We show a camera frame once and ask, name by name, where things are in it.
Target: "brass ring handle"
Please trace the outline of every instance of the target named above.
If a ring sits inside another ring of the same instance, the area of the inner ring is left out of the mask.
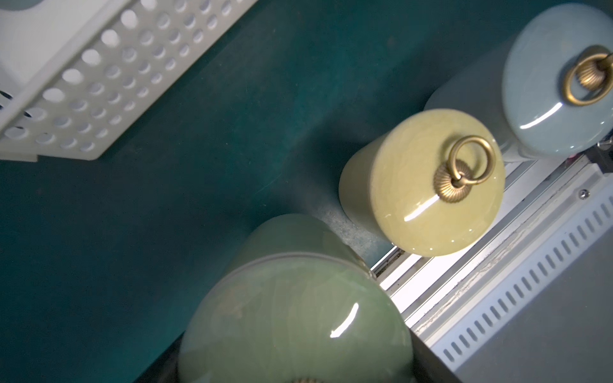
[[[571,84],[577,76],[579,83],[587,90],[596,91],[595,95],[580,100],[573,95]],[[584,107],[602,100],[613,89],[613,53],[600,45],[592,45],[584,50],[577,63],[566,73],[562,81],[562,94],[573,105]]]
[[[487,165],[483,174],[473,178],[473,171],[468,164],[457,158],[461,147],[475,142],[483,148],[487,156]],[[483,137],[469,135],[458,140],[451,148],[447,162],[442,163],[434,173],[434,190],[438,197],[448,203],[460,202],[468,197],[473,185],[485,182],[492,175],[496,166],[496,153],[492,145]]]
[[[485,171],[483,174],[477,178],[471,178],[469,175],[462,175],[457,168],[457,155],[460,151],[460,148],[466,145],[467,143],[474,142],[479,144],[481,148],[485,151],[485,155],[487,156],[487,166],[485,167]],[[494,153],[494,149],[490,145],[490,143],[484,139],[483,137],[479,137],[478,135],[469,135],[464,137],[451,148],[451,152],[449,153],[449,159],[447,160],[447,168],[451,173],[451,177],[454,179],[454,183],[456,185],[478,185],[485,181],[492,175],[494,172],[494,167],[496,166],[496,154]]]

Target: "teal shelf surface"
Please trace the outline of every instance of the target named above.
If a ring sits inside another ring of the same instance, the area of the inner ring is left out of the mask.
[[[0,381],[133,381],[279,214],[373,265],[345,162],[556,3],[260,0],[97,161],[0,162]]]

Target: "ceramic jar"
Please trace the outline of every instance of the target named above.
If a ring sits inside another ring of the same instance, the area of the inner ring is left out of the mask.
[[[487,126],[505,162],[568,157],[613,127],[613,20],[562,4],[436,90],[425,109],[454,108]]]
[[[476,118],[435,109],[409,117],[353,155],[338,188],[358,226],[413,254],[443,256],[471,245],[492,224],[504,164]]]
[[[182,383],[411,379],[411,335],[370,270],[323,222],[273,218],[247,239],[183,336]]]

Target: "gray metal panel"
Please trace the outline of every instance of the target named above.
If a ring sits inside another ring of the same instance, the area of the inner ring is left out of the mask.
[[[613,230],[456,372],[465,383],[610,382]]]

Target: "screw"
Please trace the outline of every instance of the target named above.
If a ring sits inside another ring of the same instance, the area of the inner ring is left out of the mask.
[[[587,197],[590,196],[590,191],[588,189],[581,189],[579,191],[579,199],[580,200],[586,200]]]

